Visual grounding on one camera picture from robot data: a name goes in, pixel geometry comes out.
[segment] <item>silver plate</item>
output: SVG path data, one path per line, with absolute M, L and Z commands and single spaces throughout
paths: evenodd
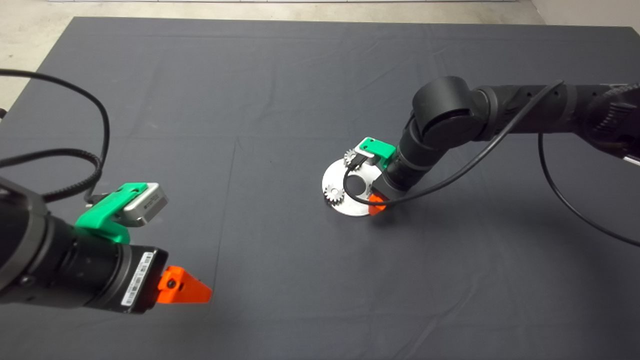
M 324 176 L 322 177 L 322 189 L 324 189 L 332 184 L 338 188 L 342 188 L 342 179 L 344 178 L 344 173 L 347 171 L 347 168 L 344 166 L 344 160 L 340 159 L 336 162 L 332 163 L 324 172 Z M 366 163 L 362 164 L 358 170 L 352 171 L 349 176 L 358 176 L 360 177 L 364 183 L 366 184 L 366 190 L 364 193 L 361 193 L 357 197 L 363 200 L 367 200 L 371 195 L 371 185 L 373 181 L 380 176 L 382 172 L 378 167 L 374 165 L 368 165 Z M 343 213 L 345 215 L 349 215 L 351 217 L 363 217 L 369 214 L 369 206 L 365 204 L 361 204 L 355 200 L 353 200 L 349 195 L 344 194 L 344 200 L 337 205 L 330 205 L 336 211 Z

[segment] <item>gray tablecloth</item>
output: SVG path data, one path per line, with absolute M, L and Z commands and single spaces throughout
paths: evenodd
M 640 249 L 583 224 L 512 135 L 454 185 L 373 218 L 321 196 L 364 136 L 396 142 L 415 91 L 640 79 L 630 28 L 74 19 L 40 70 L 112 118 L 98 191 L 154 181 L 170 204 L 131 231 L 214 286 L 215 301 L 143 316 L 0 307 L 3 359 L 603 359 L 640 357 Z M 98 152 L 85 99 L 32 81 L 0 155 Z M 580 209 L 638 235 L 640 171 L 573 135 L 547 140 Z M 451 151 L 423 181 L 483 144 Z M 90 172 L 43 160 L 0 174 L 44 192 Z M 77 197 L 51 204 L 73 222 Z

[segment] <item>sticker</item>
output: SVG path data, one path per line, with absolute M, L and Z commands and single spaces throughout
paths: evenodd
M 133 278 L 131 278 L 131 282 L 129 283 L 127 292 L 124 294 L 120 305 L 131 306 L 133 304 L 133 301 L 136 300 L 136 296 L 138 295 L 138 291 L 140 290 L 142 280 L 145 279 L 145 275 L 147 274 L 147 270 L 149 269 L 149 264 L 151 264 L 151 260 L 153 260 L 153 258 L 153 252 L 145 252 L 144 254 L 142 254 L 142 258 L 138 263 L 136 272 L 133 274 Z

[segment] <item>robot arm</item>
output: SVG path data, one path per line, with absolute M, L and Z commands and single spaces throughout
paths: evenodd
M 388 165 L 373 182 L 384 200 L 400 199 L 454 147 L 491 140 L 544 86 L 482 86 L 436 79 L 413 97 L 413 111 Z M 593 147 L 640 165 L 639 85 L 559 85 L 512 133 L 575 133 Z

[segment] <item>cable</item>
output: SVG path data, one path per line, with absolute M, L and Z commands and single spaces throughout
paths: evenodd
M 69 83 L 68 81 L 56 78 L 51 75 L 41 74 L 39 72 L 25 71 L 25 70 L 0 69 L 0 76 L 38 79 L 38 80 L 54 83 L 79 93 L 80 95 L 84 96 L 85 98 L 89 99 L 92 103 L 94 103 L 96 107 L 98 107 L 98 110 L 100 111 L 100 115 L 102 117 L 102 147 L 100 149 L 99 162 L 97 164 L 94 164 L 96 165 L 96 171 L 91 175 L 91 176 L 94 176 L 97 173 L 97 177 L 95 179 L 92 179 L 90 176 L 87 179 L 82 180 L 76 184 L 45 194 L 48 199 L 54 199 L 54 200 L 48 200 L 48 201 L 45 199 L 46 202 L 50 202 L 50 201 L 64 199 L 65 197 L 70 197 L 86 190 L 86 193 L 84 195 L 84 200 L 89 204 L 93 204 L 94 203 L 93 189 L 95 188 L 95 184 L 98 182 L 98 180 L 100 179 L 100 176 L 102 175 L 102 168 L 104 166 L 104 162 L 107 159 L 107 152 L 109 152 L 109 138 L 111 136 L 111 130 L 109 128 L 109 115 L 107 114 L 107 109 L 105 109 L 104 105 L 98 100 L 98 98 L 93 96 L 90 92 L 86 91 L 85 89 L 77 85 Z M 42 152 L 34 152 L 31 154 L 25 154 L 23 156 L 29 156 L 29 155 L 40 154 L 40 153 Z
M 599 231 L 611 236 L 612 238 L 616 238 L 620 241 L 624 241 L 625 243 L 631 244 L 631 245 L 635 245 L 640 247 L 640 241 L 635 240 L 635 239 L 631 239 L 631 238 L 627 238 L 626 236 L 622 236 L 618 233 L 615 233 L 612 230 L 607 229 L 604 226 L 601 226 L 599 224 L 597 224 L 596 222 L 594 222 L 592 219 L 584 216 L 578 209 L 574 208 L 573 205 L 571 205 L 569 203 L 569 201 L 564 197 L 564 195 L 560 192 L 560 190 L 558 189 L 558 187 L 556 186 L 556 183 L 553 181 L 553 179 L 551 178 L 551 174 L 549 174 L 549 169 L 547 167 L 547 160 L 545 159 L 545 149 L 544 149 L 544 141 L 543 141 L 543 137 L 544 134 L 543 133 L 539 133 L 538 134 L 538 155 L 540 157 L 540 165 L 542 166 L 542 172 L 545 175 L 545 179 L 547 179 L 547 183 L 549 184 L 549 186 L 551 187 L 551 190 L 554 192 L 554 194 L 557 196 L 558 199 L 560 199 L 560 201 L 569 209 L 571 210 L 572 213 L 575 214 L 575 216 L 579 217 L 580 219 L 582 219 L 585 223 L 591 225 L 592 227 L 594 227 L 595 229 L 598 229 Z
M 516 125 L 518 125 L 518 123 L 522 121 L 522 119 L 524 119 L 529 114 L 529 112 L 531 112 L 531 110 L 533 110 L 536 107 L 536 105 L 538 105 L 538 103 L 542 101 L 542 99 L 545 98 L 545 96 L 547 96 L 550 92 L 552 92 L 555 88 L 562 85 L 563 83 L 564 81 L 558 80 L 555 83 L 552 83 L 549 86 L 546 86 L 544 89 L 542 89 L 541 92 L 537 93 L 536 96 L 534 96 L 531 99 L 531 101 L 529 101 L 522 108 L 522 110 L 520 110 L 520 112 L 518 112 L 518 114 L 513 117 L 513 119 L 509 122 L 509 124 L 507 124 L 507 126 L 505 126 L 504 129 L 502 129 L 502 131 L 495 138 L 493 138 L 493 140 L 491 140 L 489 144 L 478 155 L 472 158 L 464 167 L 458 170 L 455 174 L 453 174 L 452 176 L 449 176 L 447 179 L 437 183 L 436 185 L 430 186 L 429 188 L 426 188 L 413 195 L 402 197 L 396 200 L 387 200 L 387 201 L 380 201 L 380 202 L 368 201 L 368 200 L 363 200 L 356 197 L 356 195 L 351 193 L 351 191 L 347 188 L 347 178 L 349 177 L 349 173 L 351 173 L 352 171 L 351 169 L 349 169 L 344 173 L 344 177 L 342 178 L 342 187 L 344 189 L 344 192 L 347 195 L 349 195 L 349 197 L 351 197 L 353 200 L 361 204 L 381 206 L 381 205 L 395 205 L 395 204 L 400 204 L 402 202 L 407 202 L 409 200 L 417 199 L 427 194 L 436 192 L 446 186 L 449 186 L 450 184 L 455 182 L 455 180 L 458 180 L 463 175 L 465 175 L 469 170 L 471 170 L 474 166 L 476 166 L 482 159 L 484 159 L 484 157 L 487 156 L 502 141 L 502 139 L 504 139 L 504 137 L 507 136 L 507 134 L 509 134 L 509 132 L 511 132 L 511 130 Z
M 95 183 L 100 179 L 100 176 L 102 175 L 100 158 L 98 158 L 96 155 L 88 151 L 84 151 L 81 149 L 73 149 L 73 148 L 42 150 L 42 151 L 30 152 L 28 154 L 13 156 L 11 158 L 1 159 L 0 168 L 20 165 L 23 163 L 27 163 L 29 161 L 48 158 L 51 156 L 73 156 L 75 158 L 84 159 L 92 163 L 93 166 L 95 167 L 95 170 L 89 177 L 87 177 L 82 181 L 79 181 L 76 184 L 73 184 L 72 186 L 67 186 L 62 189 L 56 190 L 54 192 L 48 192 L 48 193 L 42 194 L 42 198 L 44 202 L 52 202 L 56 200 L 65 199 L 73 195 L 77 195 L 94 186 Z

